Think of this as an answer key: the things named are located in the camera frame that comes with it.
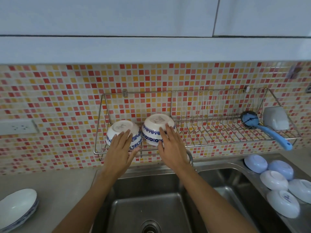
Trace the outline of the person's right hand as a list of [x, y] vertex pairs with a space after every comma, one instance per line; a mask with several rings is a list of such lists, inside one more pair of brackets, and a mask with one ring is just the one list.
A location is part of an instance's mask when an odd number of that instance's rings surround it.
[[165, 142], [165, 135], [166, 133], [162, 128], [160, 128], [160, 135], [163, 139], [159, 141], [159, 143], [164, 144], [166, 158], [161, 158], [166, 166], [171, 168], [175, 173], [177, 173], [180, 169], [184, 169], [186, 166], [190, 166], [188, 156], [186, 151], [179, 151], [178, 143], [177, 143], [177, 136], [180, 136], [178, 132], [174, 131], [174, 142], [173, 143], [166, 143]]

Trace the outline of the white bowl blue floral band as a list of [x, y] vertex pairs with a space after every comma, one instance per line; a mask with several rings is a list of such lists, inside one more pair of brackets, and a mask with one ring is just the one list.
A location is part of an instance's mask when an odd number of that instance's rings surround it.
[[133, 134], [130, 150], [140, 146], [142, 142], [142, 132], [137, 124], [128, 120], [117, 121], [109, 127], [105, 140], [106, 144], [110, 146], [115, 134], [119, 135], [121, 132], [126, 132], [128, 129], [130, 130], [130, 133]]
[[165, 124], [173, 127], [175, 132], [177, 131], [175, 122], [166, 114], [156, 113], [146, 118], [142, 126], [142, 136], [149, 145], [158, 146], [159, 141], [163, 142], [160, 128], [166, 133]]

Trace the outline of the person's left forearm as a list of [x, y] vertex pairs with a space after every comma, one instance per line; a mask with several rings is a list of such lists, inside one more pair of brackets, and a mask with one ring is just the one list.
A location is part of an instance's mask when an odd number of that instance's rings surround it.
[[52, 233], [89, 233], [106, 196], [126, 170], [127, 167], [103, 168], [91, 188]]

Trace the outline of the person's right forearm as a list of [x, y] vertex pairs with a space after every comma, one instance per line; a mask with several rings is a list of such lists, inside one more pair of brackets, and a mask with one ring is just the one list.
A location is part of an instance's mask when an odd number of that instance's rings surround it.
[[256, 229], [213, 189], [190, 164], [172, 169], [182, 181], [209, 233], [257, 233]]

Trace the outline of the chrome faucet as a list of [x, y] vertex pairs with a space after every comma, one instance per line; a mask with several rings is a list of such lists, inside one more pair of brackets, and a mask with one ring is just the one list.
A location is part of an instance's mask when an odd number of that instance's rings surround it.
[[194, 167], [194, 164], [193, 164], [193, 156], [191, 154], [191, 152], [186, 149], [186, 153], [187, 153], [187, 156], [189, 158], [189, 164], [192, 166], [192, 168], [196, 171], [195, 167]]

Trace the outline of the stainless steel double sink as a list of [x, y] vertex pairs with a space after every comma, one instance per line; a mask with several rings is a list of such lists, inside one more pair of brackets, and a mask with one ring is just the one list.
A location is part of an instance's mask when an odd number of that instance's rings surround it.
[[[258, 233], [311, 233], [311, 204], [298, 200], [295, 219], [267, 202], [269, 189], [243, 158], [196, 162], [198, 174], [255, 227]], [[147, 220], [161, 233], [209, 233], [177, 175], [166, 166], [130, 168], [116, 181], [100, 208], [91, 233], [141, 233]]]

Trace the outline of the sink drain strainer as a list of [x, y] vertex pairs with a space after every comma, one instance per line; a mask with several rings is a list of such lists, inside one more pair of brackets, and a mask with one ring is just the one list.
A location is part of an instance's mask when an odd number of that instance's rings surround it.
[[161, 233], [160, 225], [154, 220], [147, 220], [141, 225], [141, 233]]

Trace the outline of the pale blue plastic bowl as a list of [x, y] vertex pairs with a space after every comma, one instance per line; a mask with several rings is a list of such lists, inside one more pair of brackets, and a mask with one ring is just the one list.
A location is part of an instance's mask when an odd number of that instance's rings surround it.
[[258, 174], [266, 171], [268, 167], [266, 159], [257, 154], [252, 154], [245, 157], [244, 163], [247, 166], [247, 168]]
[[304, 179], [289, 181], [288, 190], [298, 199], [311, 204], [311, 182]]
[[277, 171], [264, 171], [260, 174], [260, 180], [270, 190], [288, 190], [288, 180]]
[[294, 170], [291, 165], [282, 160], [273, 160], [267, 167], [270, 171], [276, 171], [282, 174], [287, 180], [293, 180]]

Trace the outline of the white cabinet bottom panel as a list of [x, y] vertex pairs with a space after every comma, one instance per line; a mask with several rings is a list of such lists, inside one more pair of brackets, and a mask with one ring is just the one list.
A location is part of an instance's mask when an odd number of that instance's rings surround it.
[[0, 65], [311, 61], [311, 39], [0, 37]]

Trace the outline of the white plastic cup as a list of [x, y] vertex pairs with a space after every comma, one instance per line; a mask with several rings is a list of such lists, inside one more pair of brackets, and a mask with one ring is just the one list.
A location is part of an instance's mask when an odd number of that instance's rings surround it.
[[275, 131], [290, 128], [288, 116], [282, 106], [266, 107], [263, 111], [263, 125]]

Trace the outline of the pale bowl with blue mark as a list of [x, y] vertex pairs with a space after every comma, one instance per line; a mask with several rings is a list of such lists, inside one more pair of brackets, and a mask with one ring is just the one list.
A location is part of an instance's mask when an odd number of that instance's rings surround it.
[[291, 219], [300, 215], [300, 204], [291, 193], [284, 190], [271, 190], [267, 193], [266, 198], [279, 214]]

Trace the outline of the blue rimmed plate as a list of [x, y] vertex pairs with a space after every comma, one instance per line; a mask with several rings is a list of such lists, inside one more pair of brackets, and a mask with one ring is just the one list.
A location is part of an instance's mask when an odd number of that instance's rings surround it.
[[8, 233], [12, 230], [14, 230], [17, 227], [20, 227], [23, 225], [37, 210], [37, 207], [39, 205], [39, 199], [37, 198], [33, 206], [18, 220], [16, 220], [14, 223], [10, 224], [7, 227], [4, 227], [3, 229], [0, 229], [0, 233]]

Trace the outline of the white deep plate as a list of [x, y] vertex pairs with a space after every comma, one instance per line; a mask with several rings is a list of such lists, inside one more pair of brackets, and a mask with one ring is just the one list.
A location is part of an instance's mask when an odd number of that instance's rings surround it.
[[0, 229], [23, 217], [36, 200], [37, 192], [34, 189], [21, 189], [0, 200]]

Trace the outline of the white wall socket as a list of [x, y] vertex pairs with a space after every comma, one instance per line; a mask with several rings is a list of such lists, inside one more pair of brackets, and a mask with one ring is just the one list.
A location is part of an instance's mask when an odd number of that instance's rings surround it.
[[0, 120], [0, 136], [38, 133], [39, 129], [33, 119]]

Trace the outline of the white wall cabinet door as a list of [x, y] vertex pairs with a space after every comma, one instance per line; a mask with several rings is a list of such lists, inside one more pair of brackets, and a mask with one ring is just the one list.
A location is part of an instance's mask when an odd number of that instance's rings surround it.
[[311, 0], [220, 0], [214, 36], [311, 37]]
[[0, 0], [0, 36], [211, 37], [219, 0]]

